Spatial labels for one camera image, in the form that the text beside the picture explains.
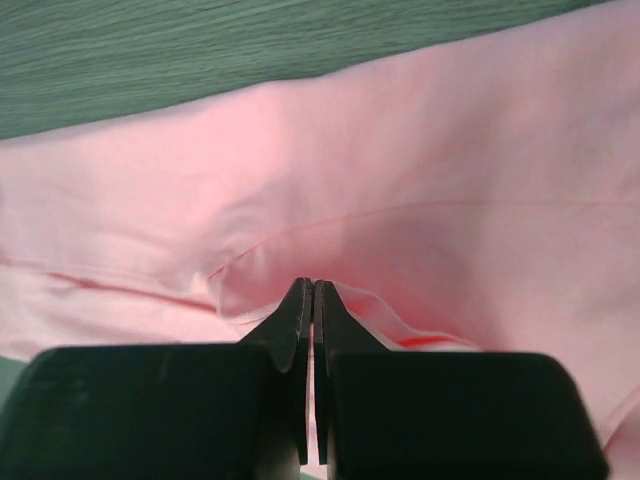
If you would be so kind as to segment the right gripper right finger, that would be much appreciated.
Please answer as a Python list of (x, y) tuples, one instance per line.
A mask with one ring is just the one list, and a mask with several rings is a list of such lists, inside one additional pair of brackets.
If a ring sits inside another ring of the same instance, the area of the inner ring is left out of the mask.
[(314, 288), (318, 456), (332, 479), (605, 479), (578, 389), (535, 353), (393, 351)]

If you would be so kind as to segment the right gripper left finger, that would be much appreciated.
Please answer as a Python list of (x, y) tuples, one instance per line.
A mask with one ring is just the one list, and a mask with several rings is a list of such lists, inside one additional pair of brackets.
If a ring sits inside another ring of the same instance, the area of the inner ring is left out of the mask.
[(1, 413), (5, 479), (295, 479), (313, 285), (235, 343), (45, 351)]

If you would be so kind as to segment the light pink t shirt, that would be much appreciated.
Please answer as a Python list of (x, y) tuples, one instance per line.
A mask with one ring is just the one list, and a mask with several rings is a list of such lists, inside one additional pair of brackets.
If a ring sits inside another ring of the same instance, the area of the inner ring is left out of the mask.
[(639, 475), (639, 5), (1, 144), (1, 353), (233, 341), (297, 277), (389, 346), (555, 357)]

